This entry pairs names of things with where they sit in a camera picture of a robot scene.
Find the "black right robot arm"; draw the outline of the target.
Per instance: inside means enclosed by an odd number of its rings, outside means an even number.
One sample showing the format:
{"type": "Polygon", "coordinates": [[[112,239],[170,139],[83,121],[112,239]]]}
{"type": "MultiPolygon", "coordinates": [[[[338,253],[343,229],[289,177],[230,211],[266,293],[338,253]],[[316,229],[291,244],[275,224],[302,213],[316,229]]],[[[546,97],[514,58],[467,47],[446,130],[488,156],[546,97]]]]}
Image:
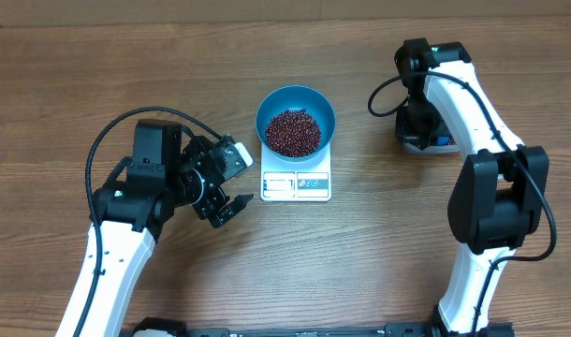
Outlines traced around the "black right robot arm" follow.
{"type": "Polygon", "coordinates": [[[408,91],[396,111],[399,142],[418,153],[459,153],[463,162],[447,204],[455,264],[425,332],[511,336],[510,325],[490,324],[489,306],[506,263],[547,210],[549,158],[505,125],[460,42],[407,39],[394,62],[408,91]]]}

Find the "blue plastic measuring scoop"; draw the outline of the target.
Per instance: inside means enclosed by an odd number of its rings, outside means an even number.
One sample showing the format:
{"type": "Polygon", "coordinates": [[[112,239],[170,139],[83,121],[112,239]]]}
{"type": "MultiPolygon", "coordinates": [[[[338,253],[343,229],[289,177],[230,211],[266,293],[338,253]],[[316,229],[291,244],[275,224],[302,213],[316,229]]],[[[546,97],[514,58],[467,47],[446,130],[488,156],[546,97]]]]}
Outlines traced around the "blue plastic measuring scoop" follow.
{"type": "Polygon", "coordinates": [[[436,140],[437,146],[446,146],[450,142],[450,137],[439,136],[436,140]]]}

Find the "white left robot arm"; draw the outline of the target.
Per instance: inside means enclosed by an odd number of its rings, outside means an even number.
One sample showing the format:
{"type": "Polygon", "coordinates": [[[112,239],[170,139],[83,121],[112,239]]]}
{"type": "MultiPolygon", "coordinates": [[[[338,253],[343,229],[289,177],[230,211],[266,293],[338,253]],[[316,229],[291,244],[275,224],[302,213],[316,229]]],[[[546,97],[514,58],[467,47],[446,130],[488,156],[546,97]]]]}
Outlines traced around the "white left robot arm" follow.
{"type": "Polygon", "coordinates": [[[225,225],[252,196],[230,198],[221,185],[254,163],[230,135],[211,141],[177,122],[138,121],[133,153],[94,193],[81,272],[58,335],[119,335],[164,224],[177,208],[190,205],[212,227],[225,225]]]}

